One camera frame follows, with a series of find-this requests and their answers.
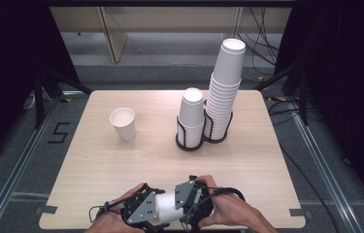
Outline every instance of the light wood tabletop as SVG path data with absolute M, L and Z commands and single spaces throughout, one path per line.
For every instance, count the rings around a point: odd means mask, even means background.
M 205 98 L 208 91 L 203 91 Z M 176 145 L 182 90 L 98 90 L 87 102 L 43 213 L 44 229 L 86 229 L 93 206 L 139 183 L 174 192 L 189 175 L 212 175 L 219 186 L 239 189 L 276 228 L 301 228 L 303 216 L 266 110 L 256 90 L 240 90 L 227 138 L 196 151 Z M 114 109 L 135 114 L 136 138 L 122 141 L 109 122 Z M 166 229 L 182 229 L 175 221 Z

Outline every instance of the person's left hand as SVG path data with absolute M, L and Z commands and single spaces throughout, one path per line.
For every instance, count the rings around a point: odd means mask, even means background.
M 140 188 L 143 187 L 143 183 L 133 187 L 132 189 L 125 192 L 119 198 L 113 200 L 117 202 L 123 198 L 129 197 L 136 193 Z M 120 212 L 114 210 L 113 212 L 105 212 L 100 215 L 96 221 L 88 228 L 85 232 L 92 233 L 144 233 L 145 231 L 139 228 L 133 228 L 127 225 L 121 218 Z

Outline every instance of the cable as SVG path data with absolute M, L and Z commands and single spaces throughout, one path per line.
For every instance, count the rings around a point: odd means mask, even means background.
M 333 226 L 335 227 L 335 230 L 337 233 L 339 233 L 339 227 L 337 225 L 336 220 L 334 219 L 332 213 L 330 212 L 329 208 L 327 207 L 326 203 L 323 201 L 323 199 L 321 198 L 321 196 L 318 194 L 317 190 L 315 189 L 315 187 L 313 186 L 312 182 L 308 179 L 308 177 L 306 176 L 306 174 L 302 171 L 302 169 L 300 168 L 300 166 L 296 163 L 296 161 L 294 161 L 294 159 L 287 153 L 287 151 L 284 149 L 284 147 L 280 144 L 281 150 L 283 151 L 283 153 L 288 157 L 288 159 L 290 159 L 290 161 L 294 164 L 294 166 L 297 168 L 297 170 L 299 170 L 300 174 L 303 176 L 303 178 L 306 180 L 306 182 L 309 184 L 309 186 L 311 187 L 312 191 L 314 192 L 314 194 L 317 196 L 318 200 L 321 202 L 321 204 L 323 205 L 324 209 L 326 210 L 327 214 L 329 215 Z

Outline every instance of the hand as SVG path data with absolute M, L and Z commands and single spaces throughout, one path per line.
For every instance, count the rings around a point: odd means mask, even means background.
M 217 187 L 212 176 L 202 176 L 196 182 L 205 183 L 208 187 Z M 209 188 L 210 194 L 215 190 Z M 233 193 L 220 194 L 212 198 L 214 211 L 199 222 L 200 227 L 214 224 L 243 225 L 255 232 L 277 232 L 270 222 L 254 207 Z
M 113 200 L 117 202 L 123 198 L 129 197 L 136 193 L 140 188 L 143 187 L 143 183 L 133 187 L 126 193 L 121 195 L 119 198 Z M 139 228 L 133 228 L 124 223 L 121 218 L 119 210 L 113 210 L 113 212 L 106 212 L 100 215 L 96 221 L 86 230 L 87 233 L 144 233 L 145 231 Z

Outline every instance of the tall stack of cups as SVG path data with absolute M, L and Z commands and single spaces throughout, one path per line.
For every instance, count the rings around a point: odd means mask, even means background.
M 206 105 L 204 135 L 208 139 L 220 140 L 226 135 L 240 86 L 245 50 L 245 43 L 237 39 L 226 39 L 221 45 Z
M 187 149 L 201 146 L 204 124 L 203 92 L 188 88 L 183 94 L 178 118 L 177 140 L 180 145 Z

